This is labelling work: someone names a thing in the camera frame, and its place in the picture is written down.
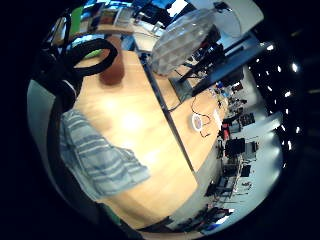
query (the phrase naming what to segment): striped cloth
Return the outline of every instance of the striped cloth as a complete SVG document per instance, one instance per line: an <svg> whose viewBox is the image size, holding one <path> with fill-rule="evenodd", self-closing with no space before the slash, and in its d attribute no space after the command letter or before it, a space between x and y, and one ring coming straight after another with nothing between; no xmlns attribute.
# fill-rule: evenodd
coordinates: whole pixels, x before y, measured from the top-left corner
<svg viewBox="0 0 320 240"><path fill-rule="evenodd" d="M115 147L78 110L61 117L61 157L92 200L112 196L150 177L131 150Z"/></svg>

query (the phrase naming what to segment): office chair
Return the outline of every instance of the office chair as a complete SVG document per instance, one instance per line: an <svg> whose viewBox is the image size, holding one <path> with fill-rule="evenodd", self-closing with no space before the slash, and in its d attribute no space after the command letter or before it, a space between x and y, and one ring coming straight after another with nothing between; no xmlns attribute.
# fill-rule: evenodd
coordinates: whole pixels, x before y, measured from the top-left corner
<svg viewBox="0 0 320 240"><path fill-rule="evenodd" d="M228 157L234 157L237 154L245 152L245 139L230 139L225 145L225 154Z"/></svg>

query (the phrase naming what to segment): black chair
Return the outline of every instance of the black chair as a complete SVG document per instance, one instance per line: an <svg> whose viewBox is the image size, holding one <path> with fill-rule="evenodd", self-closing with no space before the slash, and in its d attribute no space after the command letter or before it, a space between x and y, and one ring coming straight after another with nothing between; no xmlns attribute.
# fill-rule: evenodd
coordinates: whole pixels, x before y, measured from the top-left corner
<svg viewBox="0 0 320 240"><path fill-rule="evenodd" d="M234 157L237 154L244 153L245 150L246 148L244 138L230 139L226 142L225 154L228 157Z"/></svg>

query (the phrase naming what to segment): round object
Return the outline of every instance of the round object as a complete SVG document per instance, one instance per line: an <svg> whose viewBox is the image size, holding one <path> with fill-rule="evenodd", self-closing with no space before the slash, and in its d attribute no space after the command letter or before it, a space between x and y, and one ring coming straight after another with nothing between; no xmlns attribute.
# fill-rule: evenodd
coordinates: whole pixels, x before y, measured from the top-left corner
<svg viewBox="0 0 320 240"><path fill-rule="evenodd" d="M121 82L124 77L124 65L121 50L121 40L118 37L111 36L107 39L118 51L112 65L100 73L100 81L107 85L115 85ZM100 57L104 59L109 54L108 49L103 49Z"/></svg>
<svg viewBox="0 0 320 240"><path fill-rule="evenodd" d="M194 113L191 116L191 124L194 130L196 130L197 132L200 132L202 130L202 119L200 117L200 115Z"/></svg>
<svg viewBox="0 0 320 240"><path fill-rule="evenodd" d="M168 75L184 63L201 45L213 27L214 12L194 10L171 23L151 52L151 68Z"/></svg>

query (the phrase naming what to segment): wooden table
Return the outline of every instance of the wooden table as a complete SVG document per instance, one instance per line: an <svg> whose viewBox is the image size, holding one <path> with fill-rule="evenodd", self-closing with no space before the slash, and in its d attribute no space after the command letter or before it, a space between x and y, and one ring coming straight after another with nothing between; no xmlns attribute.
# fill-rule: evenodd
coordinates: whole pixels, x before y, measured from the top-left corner
<svg viewBox="0 0 320 240"><path fill-rule="evenodd" d="M97 59L78 66L93 65ZM134 52L123 51L122 83L106 86L99 75L86 77L75 104L90 123L119 147L130 148L151 177L136 187L101 199L132 228L163 220L180 208L197 188L179 145Z"/></svg>
<svg viewBox="0 0 320 240"><path fill-rule="evenodd" d="M188 70L187 67L181 66L178 71L184 74ZM168 109L175 107L179 100L172 88L168 77L159 76L154 74L155 79L159 85L160 91L168 106ZM169 77L179 77L176 73L172 73ZM191 85L196 83L196 80L191 79ZM218 107L218 98L221 98L222 108ZM179 132L180 138L183 142L184 148L188 154L194 171L198 171L204 161L206 160L211 148L213 147L218 132L221 128L221 122L227 111L227 101L218 95L212 95L209 90L205 90L198 94L193 105L194 111L206 114L210 117L211 122L209 125L204 126L203 133L210 135L203 138L199 132L196 132L190 124L190 118L193 114L191 104L194 98L190 98L183 102L177 109L171 112L171 117Z"/></svg>

